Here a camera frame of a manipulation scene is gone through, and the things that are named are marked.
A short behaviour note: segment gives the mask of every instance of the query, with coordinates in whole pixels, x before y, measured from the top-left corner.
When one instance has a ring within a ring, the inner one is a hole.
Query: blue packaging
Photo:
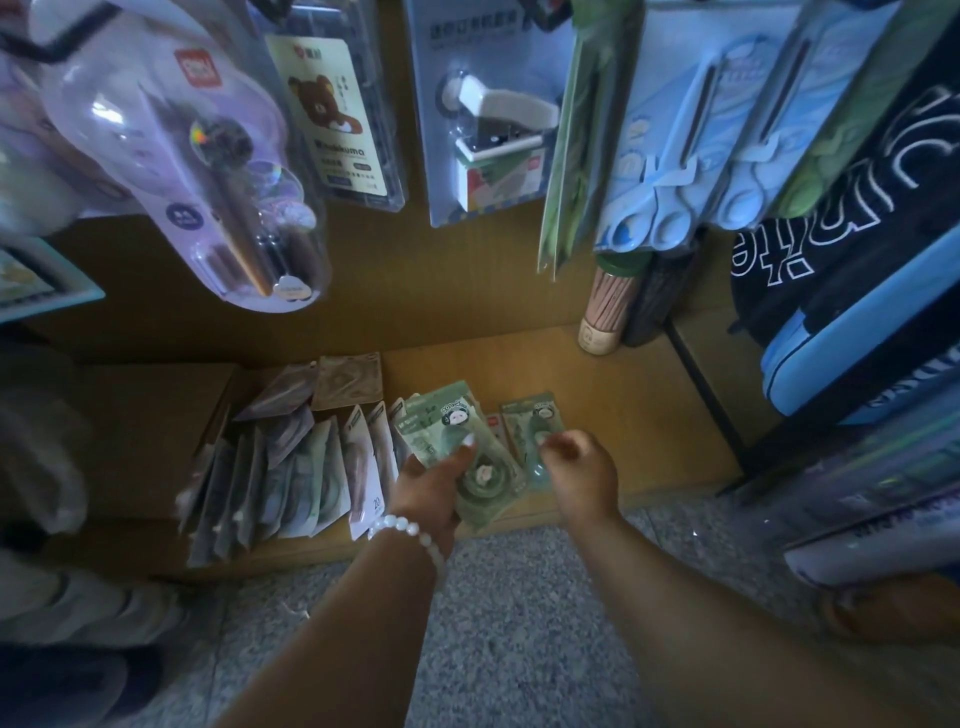
[[[899,7],[859,10],[842,0],[813,0],[804,8],[708,222],[733,231],[763,219]]]
[[[789,37],[800,3],[647,3],[598,252],[686,245]]]
[[[507,106],[553,107],[559,121],[573,52],[571,24],[542,31],[516,0],[404,0],[404,8],[430,224],[450,225],[545,195],[556,122],[520,138],[505,133],[499,152],[486,150],[475,142],[493,135],[462,99],[469,86],[479,85]]]

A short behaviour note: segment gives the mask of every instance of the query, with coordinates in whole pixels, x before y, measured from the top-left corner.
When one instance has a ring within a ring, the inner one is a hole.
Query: white bead bracelet
[[[427,554],[430,556],[430,561],[433,562],[434,567],[437,569],[437,591],[439,591],[446,580],[446,562],[444,561],[444,556],[440,553],[440,549],[433,543],[433,538],[430,534],[421,533],[418,523],[410,522],[403,516],[381,516],[373,522],[370,531],[367,532],[367,538],[372,539],[380,531],[391,528],[400,533],[405,533],[407,536],[413,536],[420,542],[420,545],[426,549]]]

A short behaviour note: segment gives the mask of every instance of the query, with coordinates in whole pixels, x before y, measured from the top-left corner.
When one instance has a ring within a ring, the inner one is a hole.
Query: cylindrical container
[[[645,251],[597,256],[597,272],[580,322],[578,341],[585,352],[607,354],[620,345],[630,304],[640,289],[640,275],[653,254]]]

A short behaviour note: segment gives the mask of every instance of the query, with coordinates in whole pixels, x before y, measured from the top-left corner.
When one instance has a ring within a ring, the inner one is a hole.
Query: hanging merchandise
[[[26,34],[25,13],[5,12],[6,27]],[[81,216],[143,212],[130,190],[57,131],[40,100],[40,68],[0,54],[0,228],[49,235]],[[15,167],[11,177],[6,167]]]
[[[573,49],[516,0],[404,0],[430,223],[541,197]]]
[[[34,0],[31,37],[56,35],[93,2]],[[132,190],[222,299],[277,313],[312,303],[330,276],[324,208],[249,19],[213,0],[126,5],[43,68],[50,118]]]
[[[646,4],[597,251],[689,243],[800,6]]]
[[[735,231],[763,219],[899,6],[807,3],[737,142],[708,222]]]
[[[40,238],[0,233],[0,324],[103,297],[100,286]]]
[[[814,587],[862,584],[960,563],[960,492],[864,521],[783,554]]]
[[[557,271],[593,235],[636,61],[639,5],[574,3],[577,29],[540,227],[537,270]]]
[[[302,0],[276,26],[259,13],[254,18],[326,193],[400,211],[406,171],[380,58],[376,0]]]
[[[739,235],[732,292],[791,414],[960,279],[960,19],[810,215]],[[882,408],[849,422],[867,422]]]
[[[510,438],[517,462],[526,469],[531,489],[550,488],[550,473],[540,458],[540,446],[553,433],[566,429],[560,419],[560,409],[553,399],[553,392],[505,402],[500,405],[500,412],[502,426]]]
[[[860,432],[834,429],[814,451],[736,491],[737,532],[758,546],[802,544],[955,491],[960,383]]]
[[[772,217],[806,215],[843,173],[914,70],[936,45],[960,0],[907,0],[783,188]]]

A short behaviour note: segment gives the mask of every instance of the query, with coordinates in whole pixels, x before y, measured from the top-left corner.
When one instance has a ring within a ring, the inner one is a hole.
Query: brown bear illustration
[[[290,85],[291,92],[300,99],[300,105],[310,117],[310,121],[318,127],[337,132],[363,132],[359,121],[340,112],[337,99],[333,95],[333,84],[326,76],[318,76],[316,81],[301,81],[291,76],[287,84]]]

